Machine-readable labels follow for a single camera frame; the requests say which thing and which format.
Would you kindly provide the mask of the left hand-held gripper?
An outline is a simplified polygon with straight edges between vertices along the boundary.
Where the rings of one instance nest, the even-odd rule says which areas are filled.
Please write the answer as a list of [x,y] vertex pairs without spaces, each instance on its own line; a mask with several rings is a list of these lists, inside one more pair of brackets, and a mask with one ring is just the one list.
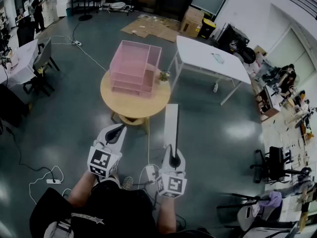
[[123,123],[110,125],[100,131],[96,144],[89,151],[88,171],[102,178],[114,172],[122,158],[120,151],[126,132],[127,127]]

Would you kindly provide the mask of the pink tiered tray organizer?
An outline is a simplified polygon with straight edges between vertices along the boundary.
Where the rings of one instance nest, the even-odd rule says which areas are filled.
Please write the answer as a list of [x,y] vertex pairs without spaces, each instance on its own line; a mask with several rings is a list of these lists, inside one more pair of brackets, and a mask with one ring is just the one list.
[[161,47],[121,41],[109,66],[111,90],[151,98],[160,55]]

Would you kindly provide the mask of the person's right forearm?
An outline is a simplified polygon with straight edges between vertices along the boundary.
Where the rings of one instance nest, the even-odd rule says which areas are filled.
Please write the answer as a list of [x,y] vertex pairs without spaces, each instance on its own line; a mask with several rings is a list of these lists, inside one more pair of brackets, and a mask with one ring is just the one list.
[[157,219],[157,230],[160,234],[176,232],[175,200],[163,197]]

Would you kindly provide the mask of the round wooden side table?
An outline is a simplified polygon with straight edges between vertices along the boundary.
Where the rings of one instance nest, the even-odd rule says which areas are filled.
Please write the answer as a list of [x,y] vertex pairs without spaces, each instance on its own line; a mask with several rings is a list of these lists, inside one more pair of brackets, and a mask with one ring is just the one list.
[[150,117],[165,108],[171,95],[168,81],[155,81],[152,98],[113,92],[110,87],[109,72],[106,72],[101,80],[100,91],[104,103],[111,110],[111,117],[118,115],[122,122],[127,125],[142,126],[146,134],[150,134]]

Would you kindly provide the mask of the grey plastic chair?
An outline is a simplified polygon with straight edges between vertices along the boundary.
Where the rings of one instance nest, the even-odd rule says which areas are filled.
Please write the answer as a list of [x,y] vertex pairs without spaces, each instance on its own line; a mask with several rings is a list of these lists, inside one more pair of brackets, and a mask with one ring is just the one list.
[[283,200],[279,207],[274,208],[268,206],[269,193],[257,196],[248,196],[238,193],[231,193],[230,196],[239,198],[240,203],[231,205],[218,205],[218,210],[226,209],[236,212],[236,221],[238,228],[242,231],[247,231],[252,224],[260,221],[278,221],[281,215]]

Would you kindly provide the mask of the black office chair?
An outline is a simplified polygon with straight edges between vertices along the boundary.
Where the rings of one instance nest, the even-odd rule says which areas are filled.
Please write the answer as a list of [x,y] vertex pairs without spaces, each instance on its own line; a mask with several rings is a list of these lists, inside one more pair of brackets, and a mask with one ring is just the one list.
[[261,164],[250,165],[250,169],[260,168],[260,174],[258,178],[255,178],[255,183],[260,183],[262,179],[267,179],[268,182],[283,182],[284,178],[297,174],[296,170],[284,168],[287,160],[284,160],[282,148],[271,146],[269,152],[265,154],[257,149],[255,154],[260,155],[262,160]]

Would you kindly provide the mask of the white folding table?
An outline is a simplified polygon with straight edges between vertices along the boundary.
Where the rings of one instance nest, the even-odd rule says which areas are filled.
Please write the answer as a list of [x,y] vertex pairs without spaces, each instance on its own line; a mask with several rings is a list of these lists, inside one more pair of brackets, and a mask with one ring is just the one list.
[[[171,84],[174,89],[182,70],[190,70],[220,80],[237,80],[238,83],[220,103],[223,106],[242,83],[251,85],[251,80],[241,61],[234,55],[205,43],[178,35],[176,38],[177,51],[168,67],[175,66],[175,79]],[[219,64],[212,53],[220,54],[224,64]]]

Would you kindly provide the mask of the brown wooden desk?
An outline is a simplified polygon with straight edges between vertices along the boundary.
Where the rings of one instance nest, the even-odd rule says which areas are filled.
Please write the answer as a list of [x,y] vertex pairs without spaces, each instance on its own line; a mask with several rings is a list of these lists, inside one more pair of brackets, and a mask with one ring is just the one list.
[[256,95],[261,122],[268,120],[281,111],[280,103],[283,98],[278,91],[265,86],[261,92]]

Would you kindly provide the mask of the table with white cloth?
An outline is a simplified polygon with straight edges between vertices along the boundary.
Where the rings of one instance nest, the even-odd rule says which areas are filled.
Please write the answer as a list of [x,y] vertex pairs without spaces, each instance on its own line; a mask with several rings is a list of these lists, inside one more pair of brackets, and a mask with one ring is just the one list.
[[12,64],[6,65],[7,70],[0,65],[0,84],[10,88],[22,85],[35,77],[33,64],[38,52],[37,39],[17,48],[11,57]]

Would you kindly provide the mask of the flattened cardboard sheets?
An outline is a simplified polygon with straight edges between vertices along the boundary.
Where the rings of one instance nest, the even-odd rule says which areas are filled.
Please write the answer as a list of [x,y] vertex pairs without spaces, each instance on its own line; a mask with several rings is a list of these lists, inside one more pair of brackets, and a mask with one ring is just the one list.
[[180,35],[179,29],[179,21],[141,14],[136,20],[122,28],[121,31],[142,38],[153,35],[174,43],[177,36]]

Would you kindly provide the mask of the black round helmet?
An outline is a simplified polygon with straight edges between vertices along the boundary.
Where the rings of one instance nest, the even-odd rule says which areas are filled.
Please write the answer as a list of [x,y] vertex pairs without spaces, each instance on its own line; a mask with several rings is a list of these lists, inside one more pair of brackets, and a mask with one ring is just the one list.
[[244,63],[246,64],[252,64],[256,60],[256,54],[253,49],[249,47],[245,47],[241,52],[240,52],[241,57],[244,60]]

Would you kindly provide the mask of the yellow black bin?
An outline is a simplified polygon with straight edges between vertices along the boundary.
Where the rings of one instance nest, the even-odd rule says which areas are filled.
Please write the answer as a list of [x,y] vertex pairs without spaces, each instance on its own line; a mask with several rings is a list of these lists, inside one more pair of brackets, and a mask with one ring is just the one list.
[[213,21],[207,18],[203,18],[202,27],[199,31],[199,36],[204,39],[208,39],[215,29],[216,29],[216,24]]

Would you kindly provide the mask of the black equipment case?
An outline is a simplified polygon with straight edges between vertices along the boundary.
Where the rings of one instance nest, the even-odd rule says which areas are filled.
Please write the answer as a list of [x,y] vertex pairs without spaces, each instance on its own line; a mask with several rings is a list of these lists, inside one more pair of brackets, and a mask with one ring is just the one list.
[[244,49],[250,40],[242,31],[231,24],[227,24],[217,42],[219,49],[234,54],[235,52],[239,52]]

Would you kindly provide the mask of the brown cardboard box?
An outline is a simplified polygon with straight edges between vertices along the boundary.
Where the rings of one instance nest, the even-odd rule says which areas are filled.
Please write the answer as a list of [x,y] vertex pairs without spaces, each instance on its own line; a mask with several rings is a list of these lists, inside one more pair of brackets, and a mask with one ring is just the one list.
[[193,7],[188,7],[181,22],[180,32],[196,38],[202,28],[204,12]]

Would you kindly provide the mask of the black covered stand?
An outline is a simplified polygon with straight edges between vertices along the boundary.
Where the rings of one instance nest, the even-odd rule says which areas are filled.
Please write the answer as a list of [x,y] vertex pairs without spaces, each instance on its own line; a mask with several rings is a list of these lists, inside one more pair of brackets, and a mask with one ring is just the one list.
[[17,38],[19,47],[34,40],[35,28],[30,16],[23,17],[18,22]]

